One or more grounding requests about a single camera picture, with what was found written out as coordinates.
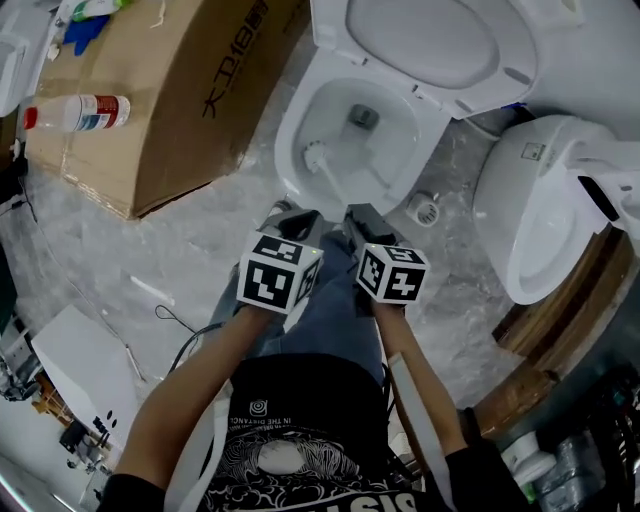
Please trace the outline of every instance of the marble floor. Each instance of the marble floor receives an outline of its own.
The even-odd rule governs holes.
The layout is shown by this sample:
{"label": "marble floor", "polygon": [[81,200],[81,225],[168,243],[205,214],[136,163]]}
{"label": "marble floor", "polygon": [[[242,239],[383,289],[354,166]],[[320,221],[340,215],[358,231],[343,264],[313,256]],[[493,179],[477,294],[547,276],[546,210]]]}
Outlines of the marble floor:
{"label": "marble floor", "polygon": [[[17,309],[37,332],[68,304],[107,324],[131,347],[148,391],[167,372],[190,333],[159,320],[171,307],[193,328],[205,326],[248,232],[284,196],[273,161],[282,115],[313,54],[307,32],[255,132],[240,169],[140,221],[124,222],[59,179],[31,169],[26,207],[0,218],[0,240],[18,288]],[[495,132],[507,111],[475,120]],[[408,318],[429,361],[459,406],[473,405],[517,366],[491,330],[511,306],[479,245],[471,220],[473,191],[492,142],[452,122],[416,184],[437,196],[441,218],[431,228],[401,206],[388,219],[425,251],[433,271]],[[159,299],[139,280],[158,290]]]}

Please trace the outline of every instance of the toilet seat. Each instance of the toilet seat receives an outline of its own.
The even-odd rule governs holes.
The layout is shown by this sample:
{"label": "toilet seat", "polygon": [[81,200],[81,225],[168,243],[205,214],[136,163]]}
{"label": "toilet seat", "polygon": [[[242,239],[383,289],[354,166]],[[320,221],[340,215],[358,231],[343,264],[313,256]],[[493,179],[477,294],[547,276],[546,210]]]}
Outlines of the toilet seat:
{"label": "toilet seat", "polygon": [[457,119],[514,103],[536,82],[533,35],[509,0],[311,0],[311,7],[320,48],[392,76]]}

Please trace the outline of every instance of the wooden board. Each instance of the wooden board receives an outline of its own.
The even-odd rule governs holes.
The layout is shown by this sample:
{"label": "wooden board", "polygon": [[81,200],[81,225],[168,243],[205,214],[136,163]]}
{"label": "wooden board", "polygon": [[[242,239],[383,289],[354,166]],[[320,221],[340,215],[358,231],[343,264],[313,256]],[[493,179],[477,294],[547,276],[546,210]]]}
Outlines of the wooden board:
{"label": "wooden board", "polygon": [[474,407],[482,436],[495,437],[508,430],[549,396],[554,386],[550,375],[522,363]]}
{"label": "wooden board", "polygon": [[510,326],[508,332],[498,341],[498,345],[514,354],[535,360],[539,358],[536,351],[545,351],[545,343],[549,343],[549,335],[557,328],[558,322],[569,304],[578,294],[586,275],[603,252],[610,253],[611,247],[619,240],[619,231],[606,230],[594,236],[582,258],[562,285],[546,299],[528,306],[526,312]]}
{"label": "wooden board", "polygon": [[474,408],[483,435],[505,432],[551,393],[555,375],[610,306],[633,259],[627,235],[607,229],[554,293],[516,306],[496,327],[498,344],[527,360]]}

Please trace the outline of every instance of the white toilet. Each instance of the white toilet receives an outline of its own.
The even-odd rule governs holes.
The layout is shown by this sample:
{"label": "white toilet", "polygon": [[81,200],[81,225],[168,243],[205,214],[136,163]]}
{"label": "white toilet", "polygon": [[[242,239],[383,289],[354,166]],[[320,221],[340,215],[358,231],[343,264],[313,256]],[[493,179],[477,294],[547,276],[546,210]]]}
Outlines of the white toilet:
{"label": "white toilet", "polygon": [[640,142],[571,116],[511,128],[484,165],[473,216],[511,299],[542,300],[609,222],[640,252]]}
{"label": "white toilet", "polygon": [[[542,3],[566,10],[570,2]],[[383,215],[396,207],[452,117],[509,105],[531,90],[541,33],[540,12],[531,9],[539,4],[311,0],[318,51],[275,146],[291,198],[333,222],[346,202],[370,202]]]}

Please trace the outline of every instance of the plastic bottle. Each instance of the plastic bottle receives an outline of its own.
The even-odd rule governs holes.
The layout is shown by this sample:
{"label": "plastic bottle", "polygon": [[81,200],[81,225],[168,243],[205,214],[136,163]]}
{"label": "plastic bottle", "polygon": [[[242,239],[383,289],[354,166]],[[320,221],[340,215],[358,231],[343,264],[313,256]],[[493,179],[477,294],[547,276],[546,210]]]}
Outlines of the plastic bottle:
{"label": "plastic bottle", "polygon": [[131,104],[124,96],[58,96],[29,107],[24,113],[24,129],[80,132],[113,128],[126,123],[130,111]]}
{"label": "plastic bottle", "polygon": [[86,0],[73,10],[73,21],[84,21],[96,16],[113,14],[131,3],[131,0]]}

